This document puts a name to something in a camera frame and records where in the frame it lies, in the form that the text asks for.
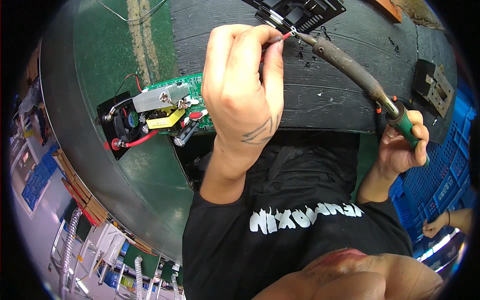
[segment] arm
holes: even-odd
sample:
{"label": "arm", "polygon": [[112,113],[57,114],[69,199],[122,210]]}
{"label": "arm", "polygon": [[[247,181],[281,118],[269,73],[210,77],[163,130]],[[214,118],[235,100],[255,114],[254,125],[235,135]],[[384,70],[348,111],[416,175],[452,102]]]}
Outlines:
{"label": "arm", "polygon": [[[264,55],[260,81],[262,46]],[[212,157],[200,195],[214,204],[238,200],[246,171],[280,124],[283,40],[267,25],[225,25],[210,34],[202,96],[215,126]]]}
{"label": "arm", "polygon": [[383,202],[388,199],[388,189],[400,173],[412,167],[423,166],[427,159],[427,143],[429,133],[423,125],[423,117],[419,111],[407,112],[413,124],[412,133],[420,141],[415,149],[411,149],[405,138],[394,128],[385,128],[378,149],[378,158],[370,171],[362,180],[357,192],[356,201]]}
{"label": "arm", "polygon": [[[448,223],[448,214],[450,213],[450,224]],[[450,225],[452,227],[460,229],[463,233],[468,234],[470,231],[470,225],[472,224],[473,209],[464,208],[451,212],[444,212],[439,215],[438,218],[427,224],[427,220],[423,222],[423,235],[427,238],[433,238],[443,226]]]}

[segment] another person's hand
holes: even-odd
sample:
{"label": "another person's hand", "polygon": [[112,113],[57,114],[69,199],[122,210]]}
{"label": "another person's hand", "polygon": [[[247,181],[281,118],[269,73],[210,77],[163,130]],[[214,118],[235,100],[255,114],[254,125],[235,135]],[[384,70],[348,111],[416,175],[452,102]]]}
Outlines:
{"label": "another person's hand", "polygon": [[413,124],[413,135],[420,141],[412,149],[397,129],[387,125],[378,148],[378,160],[388,174],[398,175],[412,167],[423,166],[427,160],[429,132],[423,125],[423,116],[417,110],[409,110],[407,116]]}
{"label": "another person's hand", "polygon": [[[215,125],[214,152],[221,153],[232,176],[253,165],[280,123],[281,37],[279,31],[267,25],[224,25],[210,34],[202,96]],[[261,82],[262,45],[267,42],[273,43],[264,54]]]}
{"label": "another person's hand", "polygon": [[427,224],[427,219],[423,222],[422,233],[427,238],[432,239],[444,226],[448,225],[448,215],[443,213],[435,221]]}

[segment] green circuit board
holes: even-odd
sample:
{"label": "green circuit board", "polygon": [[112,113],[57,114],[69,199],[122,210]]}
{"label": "green circuit board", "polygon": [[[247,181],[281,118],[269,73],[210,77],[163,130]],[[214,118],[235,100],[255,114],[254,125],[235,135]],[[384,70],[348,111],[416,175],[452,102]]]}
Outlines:
{"label": "green circuit board", "polygon": [[[203,73],[193,74],[193,75],[183,76],[183,77],[163,81],[157,84],[153,84],[153,85],[147,86],[146,89],[148,91],[151,91],[153,89],[156,89],[165,85],[187,83],[190,91],[190,97],[192,99],[198,100],[198,104],[192,105],[189,108],[185,109],[185,116],[188,116],[191,112],[202,111],[203,109],[205,109],[204,99],[202,98],[202,94],[200,92],[202,87],[202,79],[203,79]],[[167,128],[165,131],[159,131],[158,133],[159,134],[176,134],[181,129],[179,122],[177,122],[175,126]],[[197,133],[215,132],[212,119],[210,118],[209,115],[206,115],[201,119],[199,119],[198,123],[199,123],[199,128]]]}

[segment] flexible duct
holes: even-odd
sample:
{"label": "flexible duct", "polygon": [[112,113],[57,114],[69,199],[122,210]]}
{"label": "flexible duct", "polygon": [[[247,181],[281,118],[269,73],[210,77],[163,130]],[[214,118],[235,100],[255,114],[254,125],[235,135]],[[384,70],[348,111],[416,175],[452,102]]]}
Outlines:
{"label": "flexible duct", "polygon": [[67,239],[63,245],[63,257],[61,261],[61,274],[59,282],[59,296],[65,299],[65,289],[63,288],[67,283],[68,269],[70,268],[70,255],[72,254],[73,240],[77,234],[77,225],[80,220],[82,211],[80,208],[75,208],[72,213],[70,224],[68,225]]}
{"label": "flexible duct", "polygon": [[135,258],[135,294],[137,294],[137,300],[142,300],[142,289],[144,288],[144,282],[142,277],[142,262],[141,256]]}
{"label": "flexible duct", "polygon": [[180,294],[179,294],[179,286],[177,284],[177,276],[179,274],[177,272],[172,273],[172,284],[173,284],[173,293],[175,295],[175,300],[181,300]]}

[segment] black t-shirt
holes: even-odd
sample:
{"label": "black t-shirt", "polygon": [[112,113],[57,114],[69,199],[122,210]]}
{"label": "black t-shirt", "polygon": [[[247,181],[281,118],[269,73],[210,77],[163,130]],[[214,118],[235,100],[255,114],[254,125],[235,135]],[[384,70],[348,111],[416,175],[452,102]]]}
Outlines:
{"label": "black t-shirt", "polygon": [[332,161],[324,149],[284,150],[270,151],[288,157],[271,177],[278,166],[265,163],[269,157],[262,153],[236,202],[217,205],[194,195],[183,233],[187,299],[251,299],[282,276],[345,247],[412,255],[389,199],[351,204],[352,188],[323,159]]}

